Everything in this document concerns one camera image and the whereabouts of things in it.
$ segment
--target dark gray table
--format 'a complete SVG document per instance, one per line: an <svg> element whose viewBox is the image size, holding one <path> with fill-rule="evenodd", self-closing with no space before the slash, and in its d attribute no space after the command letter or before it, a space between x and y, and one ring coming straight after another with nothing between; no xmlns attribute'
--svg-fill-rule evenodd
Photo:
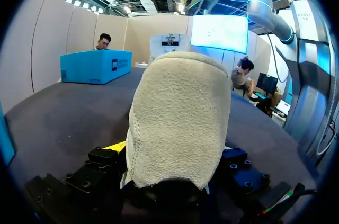
<svg viewBox="0 0 339 224"><path fill-rule="evenodd" d="M10 172L22 187L36 175L56 178L79 169L96 146L124 141L128 112L144 69L104 85L57 83L27 98L6 118L17 148ZM286 181L315 187L318 173L297 143L271 118L232 94L227 141L248 152L252 164Z"/></svg>

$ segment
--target man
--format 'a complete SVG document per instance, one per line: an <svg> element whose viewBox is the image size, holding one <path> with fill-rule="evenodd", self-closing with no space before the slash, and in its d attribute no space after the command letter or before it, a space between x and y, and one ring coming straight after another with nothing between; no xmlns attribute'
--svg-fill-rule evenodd
<svg viewBox="0 0 339 224"><path fill-rule="evenodd" d="M110 42L111 36L109 36L107 33L102 33L100 35L100 39L97 41L97 46L93 50L107 49Z"/></svg>
<svg viewBox="0 0 339 224"><path fill-rule="evenodd" d="M232 84L235 89L242 89L250 97L255 89L255 83L252 79L249 81L246 75L254 68L254 64L244 57L238 63L238 66L232 71Z"/></svg>

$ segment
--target blue box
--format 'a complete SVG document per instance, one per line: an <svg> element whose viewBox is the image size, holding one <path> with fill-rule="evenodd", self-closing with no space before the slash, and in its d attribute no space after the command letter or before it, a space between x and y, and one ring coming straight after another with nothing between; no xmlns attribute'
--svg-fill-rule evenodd
<svg viewBox="0 0 339 224"><path fill-rule="evenodd" d="M0 154L3 157L3 161L6 166L9 165L15 154L12 141L8 135L4 114L2 112L1 102L0 102Z"/></svg>
<svg viewBox="0 0 339 224"><path fill-rule="evenodd" d="M132 70L132 52L94 50L60 57L61 81L104 85Z"/></svg>

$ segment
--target beige fleece cover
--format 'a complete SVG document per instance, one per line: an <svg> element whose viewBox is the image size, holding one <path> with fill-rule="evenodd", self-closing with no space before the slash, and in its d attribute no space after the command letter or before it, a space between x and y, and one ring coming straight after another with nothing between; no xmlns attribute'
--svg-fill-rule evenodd
<svg viewBox="0 0 339 224"><path fill-rule="evenodd" d="M230 111L226 70L192 52L159 56L135 92L126 139L128 171L137 187L185 178L210 181L224 149Z"/></svg>

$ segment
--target monitor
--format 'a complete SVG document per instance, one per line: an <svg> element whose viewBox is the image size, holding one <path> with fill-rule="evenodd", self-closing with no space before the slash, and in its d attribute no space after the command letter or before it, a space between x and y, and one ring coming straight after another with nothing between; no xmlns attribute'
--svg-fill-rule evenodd
<svg viewBox="0 0 339 224"><path fill-rule="evenodd" d="M260 73L256 87L264 90L266 93L274 95L277 83L278 79L276 77Z"/></svg>
<svg viewBox="0 0 339 224"><path fill-rule="evenodd" d="M247 53L248 19L234 15L199 15L193 17L192 46L202 46Z"/></svg>

